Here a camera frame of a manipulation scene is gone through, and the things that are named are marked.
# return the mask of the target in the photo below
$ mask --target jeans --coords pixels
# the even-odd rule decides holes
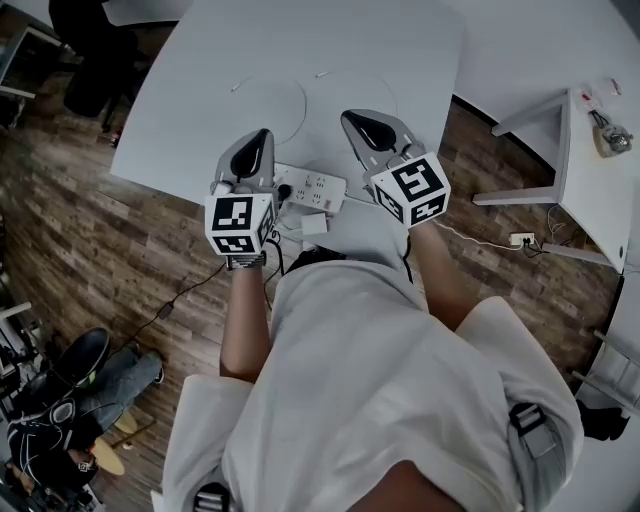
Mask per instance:
[[[91,414],[103,432],[133,405],[160,373],[162,360],[157,352],[140,357],[135,345],[125,345],[107,359],[104,367],[77,401],[79,414]]]

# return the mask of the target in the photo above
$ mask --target white box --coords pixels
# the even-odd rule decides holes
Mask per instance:
[[[451,185],[436,154],[426,153],[371,178],[375,200],[407,228],[444,213]]]
[[[205,234],[219,256],[260,254],[275,221],[271,194],[205,199]]]

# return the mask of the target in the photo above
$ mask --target buckle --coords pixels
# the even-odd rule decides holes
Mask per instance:
[[[509,413],[509,418],[534,459],[542,457],[556,447],[548,429],[538,428],[544,427],[546,421],[546,416],[539,406],[528,403],[515,405]]]
[[[230,494],[219,483],[207,484],[200,488],[193,500],[194,512],[229,512]]]
[[[542,409],[535,404],[528,403],[514,405],[509,412],[509,418],[520,437],[542,425],[545,421]]]

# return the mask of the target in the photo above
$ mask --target white table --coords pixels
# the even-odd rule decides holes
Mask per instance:
[[[462,32],[435,0],[195,0],[147,76],[111,172],[202,204],[233,142],[263,127],[283,142],[304,119],[276,161],[345,177],[350,195],[370,201],[340,114],[397,115],[437,149]],[[345,202],[331,232],[310,240],[401,265],[406,230]]]
[[[601,158],[593,142],[592,119],[578,110],[569,90],[505,119],[493,128],[492,133],[504,135],[541,116],[558,112],[560,144],[553,185],[476,194],[473,202],[478,205],[559,204],[591,237],[602,254],[547,243],[542,249],[609,265],[622,272],[631,231],[632,170],[637,150]]]

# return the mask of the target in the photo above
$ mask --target wrist strap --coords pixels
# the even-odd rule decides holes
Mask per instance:
[[[247,256],[227,256],[227,270],[237,268],[262,268],[267,263],[267,253],[262,251],[260,254],[251,254]]]

